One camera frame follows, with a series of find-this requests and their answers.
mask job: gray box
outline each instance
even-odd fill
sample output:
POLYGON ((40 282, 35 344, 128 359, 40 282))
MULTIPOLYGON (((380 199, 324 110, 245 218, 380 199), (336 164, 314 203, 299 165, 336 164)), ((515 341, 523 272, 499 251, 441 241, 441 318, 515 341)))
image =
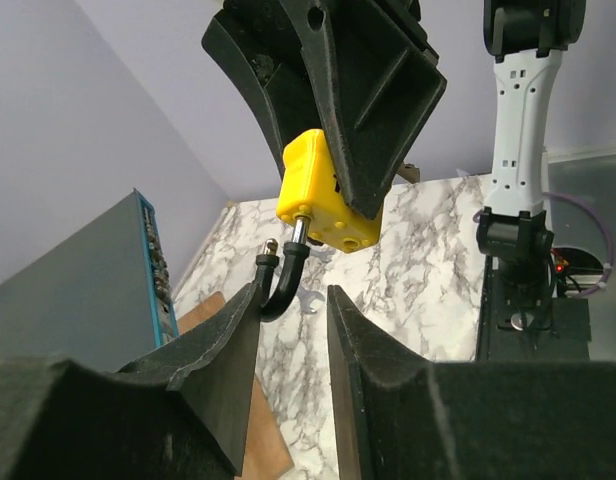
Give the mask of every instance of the gray box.
POLYGON ((177 335, 152 205, 134 191, 0 286, 0 359, 116 371, 177 335))

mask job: marble countertop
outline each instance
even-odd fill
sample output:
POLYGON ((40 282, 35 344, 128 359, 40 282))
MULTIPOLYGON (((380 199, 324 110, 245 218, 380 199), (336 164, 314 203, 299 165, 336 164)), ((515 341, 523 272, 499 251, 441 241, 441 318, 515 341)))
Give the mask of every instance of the marble countertop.
MULTIPOLYGON (((380 243, 352 255, 312 250, 297 298, 262 325, 257 374, 295 469, 284 479, 336 479, 325 295, 341 285, 379 327, 429 360, 475 354, 484 257, 472 217, 488 177, 398 185, 386 197, 380 243)), ((264 241, 290 239, 276 199, 227 208, 175 299, 177 316, 216 291, 230 298, 253 279, 264 241)))

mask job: gray wall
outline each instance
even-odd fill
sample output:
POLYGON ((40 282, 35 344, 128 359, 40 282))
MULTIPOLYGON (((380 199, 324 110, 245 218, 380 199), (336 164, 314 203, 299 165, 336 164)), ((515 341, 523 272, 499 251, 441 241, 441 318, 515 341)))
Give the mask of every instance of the gray wall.
MULTIPOLYGON (((77 0, 233 200, 278 193, 261 132, 199 40, 219 2, 77 0)), ((491 168, 496 87, 482 34, 483 0, 420 0, 448 91, 410 153, 424 179, 491 168)), ((548 119, 549 150, 616 142, 616 0, 589 0, 548 119)))
POLYGON ((0 1, 0 282, 133 187, 176 281, 225 194, 76 4, 0 1))

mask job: wooden board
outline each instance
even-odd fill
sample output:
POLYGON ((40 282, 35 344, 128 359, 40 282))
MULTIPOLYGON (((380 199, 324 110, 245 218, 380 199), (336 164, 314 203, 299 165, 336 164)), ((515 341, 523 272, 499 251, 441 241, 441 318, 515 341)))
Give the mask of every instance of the wooden board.
MULTIPOLYGON (((217 313, 226 304, 221 292, 213 293, 177 321, 179 333, 184 334, 217 313)), ((276 480, 293 467, 268 400, 255 376, 252 386, 250 418, 242 480, 276 480)))

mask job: yellow plastic device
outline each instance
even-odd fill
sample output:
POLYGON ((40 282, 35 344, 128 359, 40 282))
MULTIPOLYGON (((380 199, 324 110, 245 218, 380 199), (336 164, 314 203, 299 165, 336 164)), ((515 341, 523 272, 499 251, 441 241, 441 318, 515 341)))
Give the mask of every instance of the yellow plastic device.
POLYGON ((381 233, 383 208, 368 220, 344 203, 323 130, 308 130, 284 149, 286 173, 277 216, 294 226, 309 217, 308 236, 345 253, 375 245, 381 233))

